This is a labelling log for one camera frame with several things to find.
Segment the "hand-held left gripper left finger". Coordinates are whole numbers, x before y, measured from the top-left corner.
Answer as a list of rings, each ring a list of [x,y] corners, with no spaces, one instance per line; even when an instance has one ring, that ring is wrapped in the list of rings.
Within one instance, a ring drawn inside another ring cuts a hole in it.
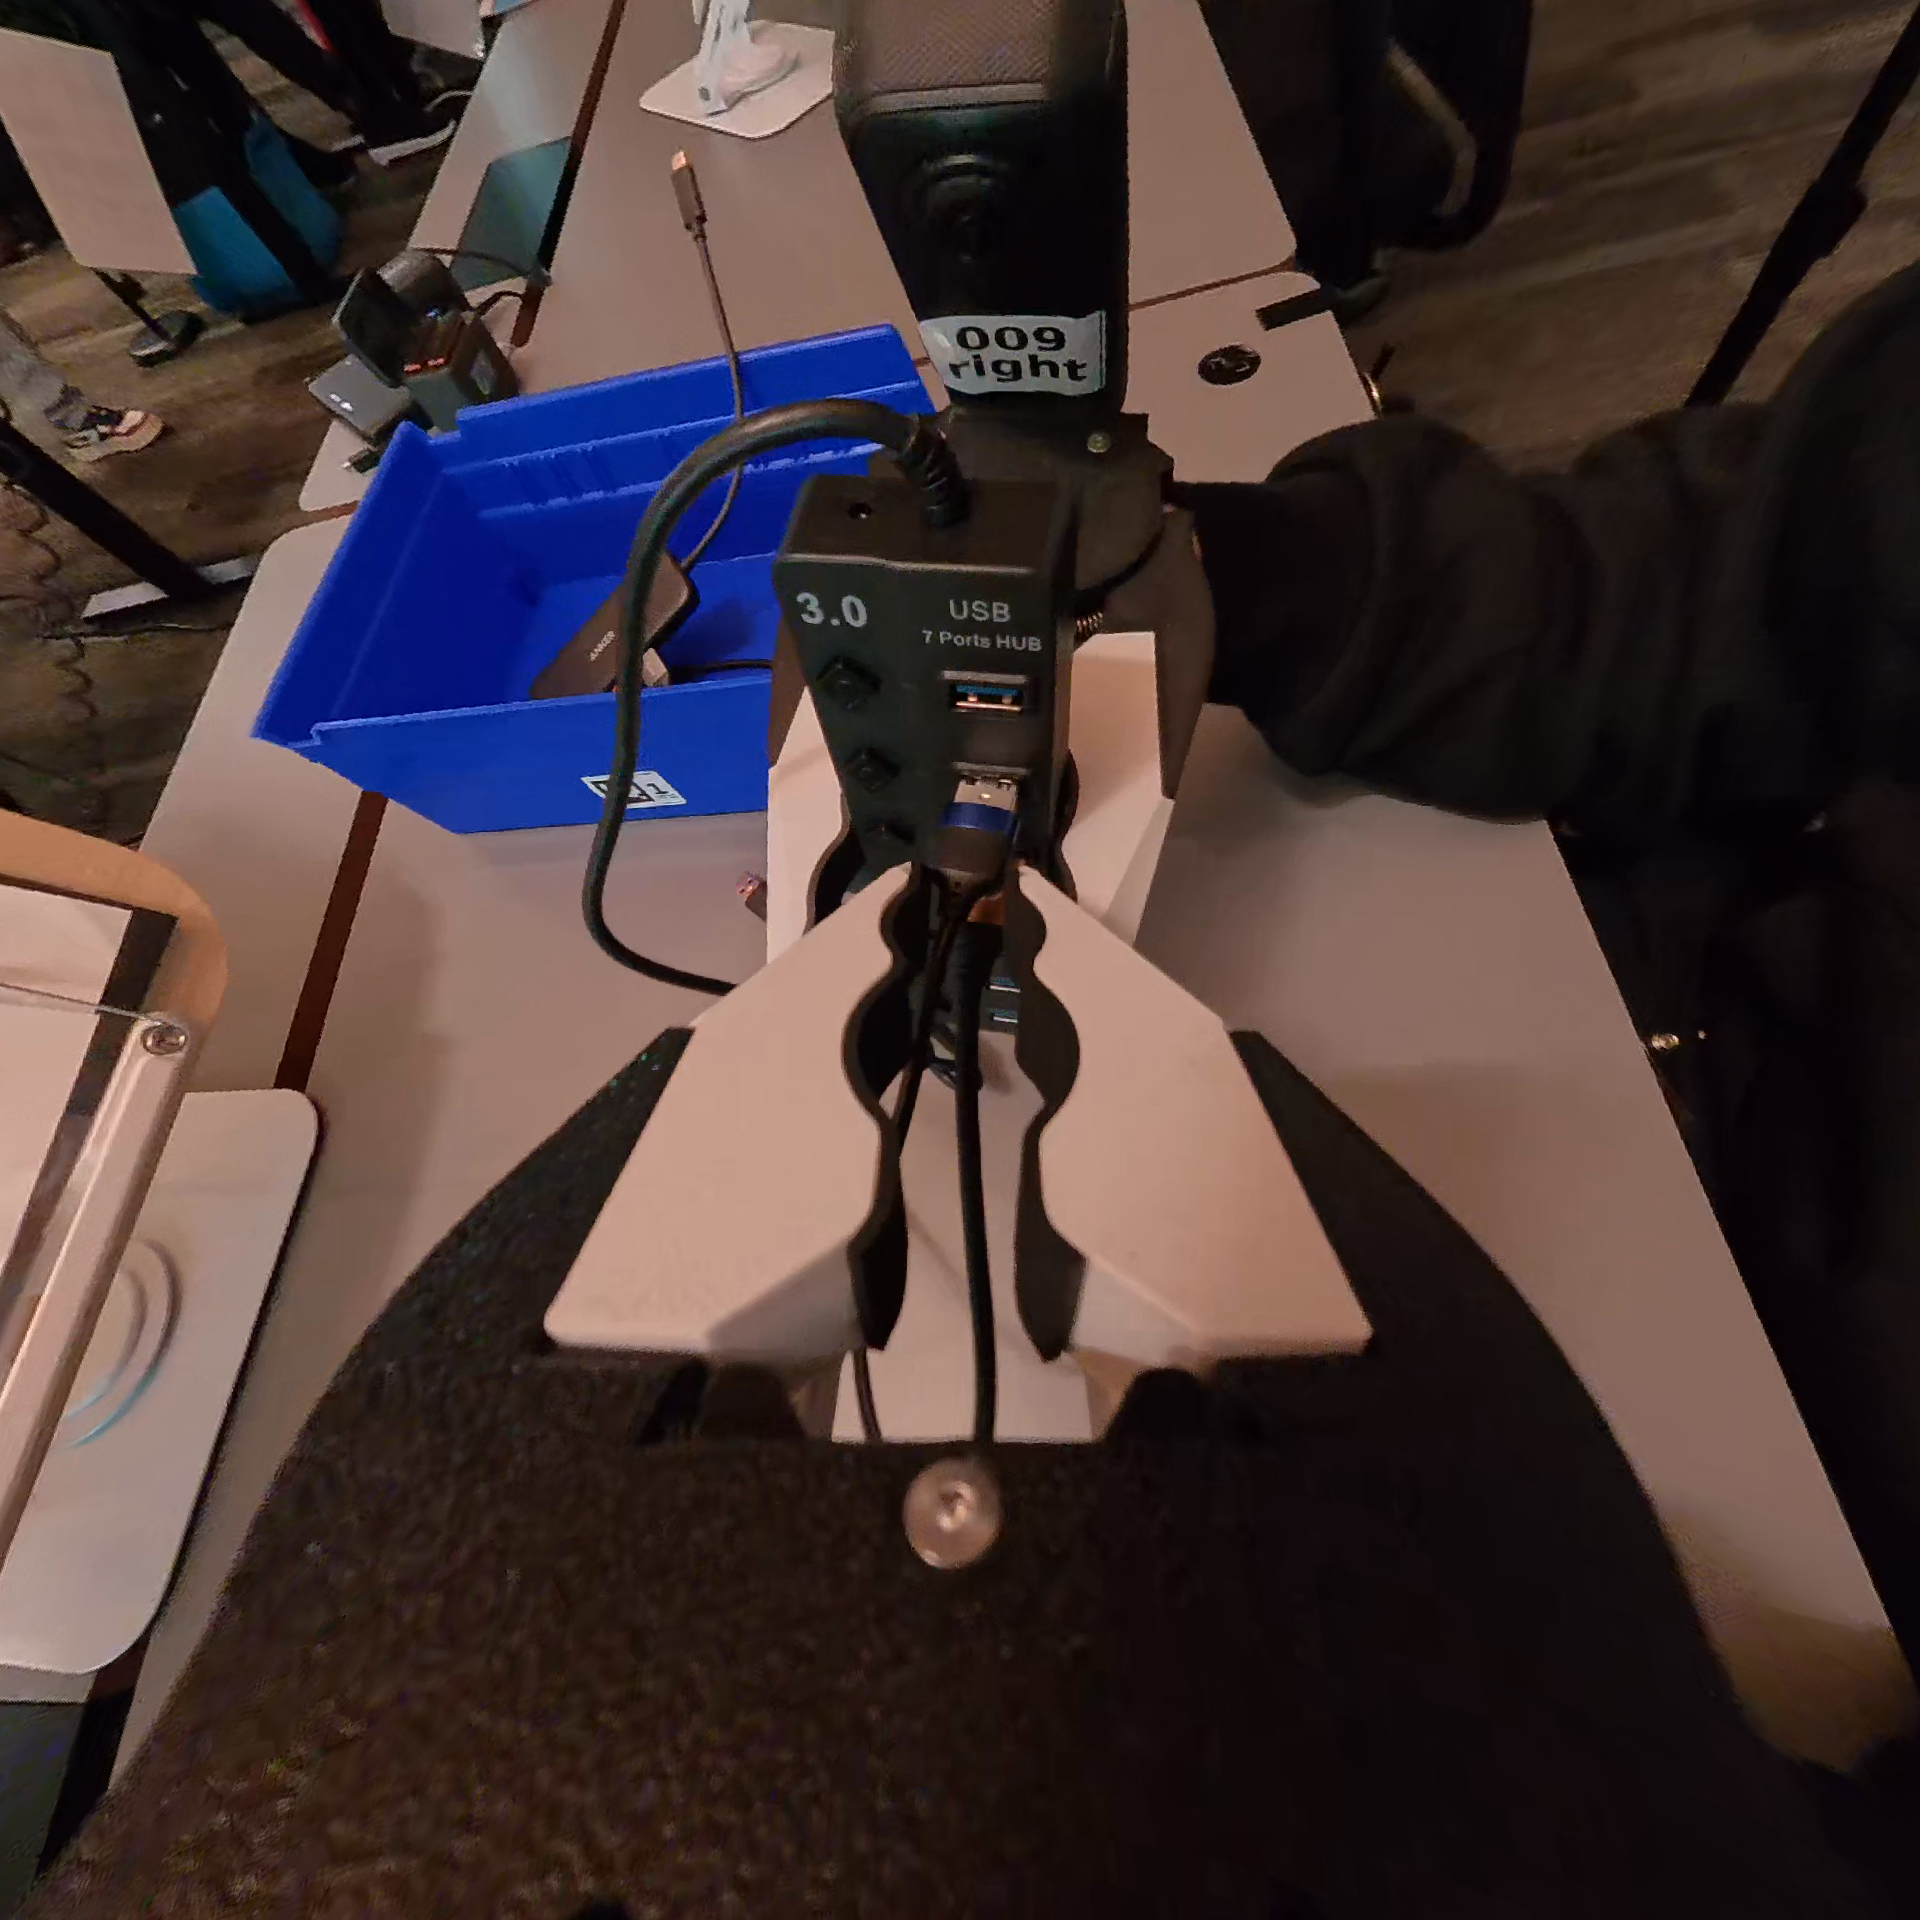
[[[880,876],[702,1012],[543,1330],[589,1353],[804,1368],[904,1300],[901,1136],[921,879]]]

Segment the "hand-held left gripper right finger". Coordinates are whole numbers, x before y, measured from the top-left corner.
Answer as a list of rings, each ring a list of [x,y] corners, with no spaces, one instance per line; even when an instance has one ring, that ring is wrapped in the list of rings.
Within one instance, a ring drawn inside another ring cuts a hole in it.
[[[1014,1302],[1044,1360],[1360,1353],[1370,1322],[1233,1033],[1037,871],[1002,888]]]

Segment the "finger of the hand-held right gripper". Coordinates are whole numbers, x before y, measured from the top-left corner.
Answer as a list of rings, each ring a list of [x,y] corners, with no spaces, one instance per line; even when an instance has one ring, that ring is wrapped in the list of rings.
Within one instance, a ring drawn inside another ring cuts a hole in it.
[[[1209,577],[1189,510],[1164,510],[1154,551],[1102,615],[1071,655],[1076,800],[1046,924],[1133,941],[1209,697]]]
[[[845,833],[831,753],[785,617],[775,634],[765,804],[765,960],[775,962],[817,919],[816,893]]]

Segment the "black usb cable blue plug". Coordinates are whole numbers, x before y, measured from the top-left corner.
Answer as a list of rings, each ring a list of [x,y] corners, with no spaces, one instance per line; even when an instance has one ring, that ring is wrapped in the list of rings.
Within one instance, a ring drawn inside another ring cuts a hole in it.
[[[950,960],[943,994],[950,1029],[952,1137],[958,1206],[970,1330],[974,1412],[970,1438],[990,1444],[998,1414],[997,1310],[992,1296],[992,1248],[981,1130],[981,1025],[982,1000],[998,960],[1000,933],[976,909],[994,901],[1016,837],[1020,780],[1010,775],[960,775],[943,814],[940,872],[950,906]]]

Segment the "black usb hub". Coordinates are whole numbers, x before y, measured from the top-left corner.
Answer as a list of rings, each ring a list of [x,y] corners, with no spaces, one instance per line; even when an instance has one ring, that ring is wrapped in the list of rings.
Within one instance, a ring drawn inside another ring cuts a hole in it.
[[[804,481],[772,581],[845,804],[817,919],[930,862],[960,775],[1020,780],[1012,857],[1060,878],[1073,564],[1076,506],[1048,481],[974,480],[948,525],[901,478]]]

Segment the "blue plastic bin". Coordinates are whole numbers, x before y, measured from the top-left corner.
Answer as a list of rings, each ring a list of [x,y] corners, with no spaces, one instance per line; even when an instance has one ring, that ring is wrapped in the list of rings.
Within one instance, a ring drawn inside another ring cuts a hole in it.
[[[670,471],[734,418],[722,356],[471,409],[389,444],[254,733],[448,831],[596,820],[615,697],[535,682],[621,584]],[[872,448],[783,448],[740,480],[689,574],[670,681],[641,697],[637,823],[761,812],[776,599],[772,559],[810,471]]]

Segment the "person's right forearm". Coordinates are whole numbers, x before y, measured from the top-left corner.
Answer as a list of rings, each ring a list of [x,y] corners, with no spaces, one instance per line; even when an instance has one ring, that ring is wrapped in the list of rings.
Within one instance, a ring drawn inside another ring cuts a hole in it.
[[[1916,841],[1916,266],[1773,396],[1564,471],[1384,416],[1177,500],[1212,697],[1301,776],[1614,848],[1822,814]]]

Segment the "white stand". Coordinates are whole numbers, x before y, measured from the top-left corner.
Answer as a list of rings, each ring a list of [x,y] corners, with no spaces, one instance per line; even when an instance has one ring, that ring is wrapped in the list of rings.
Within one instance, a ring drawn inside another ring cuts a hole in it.
[[[694,55],[639,96],[639,110],[687,127],[762,140],[831,94],[831,31],[756,17],[751,2],[692,2]]]

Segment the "dark grey adapter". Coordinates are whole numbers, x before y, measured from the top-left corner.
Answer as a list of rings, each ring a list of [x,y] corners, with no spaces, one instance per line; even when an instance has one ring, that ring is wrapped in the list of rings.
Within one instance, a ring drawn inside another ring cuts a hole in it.
[[[629,617],[629,584],[615,582],[604,602],[535,673],[527,698],[577,698],[617,688],[623,657],[623,622]],[[665,553],[656,564],[639,609],[639,682],[670,682],[670,666],[660,663],[668,642],[681,634],[698,608],[698,593],[684,564]]]

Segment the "person's dark clothing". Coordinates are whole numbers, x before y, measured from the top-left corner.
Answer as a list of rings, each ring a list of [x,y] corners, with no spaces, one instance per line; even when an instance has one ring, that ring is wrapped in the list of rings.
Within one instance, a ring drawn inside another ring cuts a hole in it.
[[[1916,1671],[1916,783],[1553,842]]]

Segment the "instruction sheet sign holder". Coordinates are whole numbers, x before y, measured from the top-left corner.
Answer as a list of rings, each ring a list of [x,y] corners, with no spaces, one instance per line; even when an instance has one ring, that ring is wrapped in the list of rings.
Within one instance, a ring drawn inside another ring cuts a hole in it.
[[[5,812],[5,1702],[144,1640],[318,1154],[301,1093],[191,1090],[226,938],[156,860]]]

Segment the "blue bag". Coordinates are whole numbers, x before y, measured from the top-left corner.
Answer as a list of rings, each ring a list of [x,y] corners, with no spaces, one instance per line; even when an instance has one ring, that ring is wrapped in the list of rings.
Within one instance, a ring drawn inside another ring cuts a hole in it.
[[[345,218],[264,111],[254,110],[240,135],[217,135],[201,172],[194,192],[166,196],[166,210],[204,306],[258,321],[340,293]]]

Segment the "black tripod leg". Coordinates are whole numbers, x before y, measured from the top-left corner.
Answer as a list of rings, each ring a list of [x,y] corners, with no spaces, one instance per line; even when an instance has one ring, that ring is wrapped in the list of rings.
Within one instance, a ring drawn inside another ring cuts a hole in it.
[[[1768,244],[1740,308],[1690,384],[1686,409],[1713,407],[1729,398],[1792,295],[1857,224],[1864,213],[1868,164],[1913,96],[1916,82],[1918,12],[1913,9],[1857,110]]]

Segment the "white hanging paper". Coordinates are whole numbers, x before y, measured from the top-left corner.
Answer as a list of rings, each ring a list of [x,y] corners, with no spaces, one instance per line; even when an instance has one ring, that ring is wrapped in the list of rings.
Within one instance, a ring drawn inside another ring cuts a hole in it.
[[[2,119],[76,263],[112,273],[194,273],[108,52],[2,29]]]

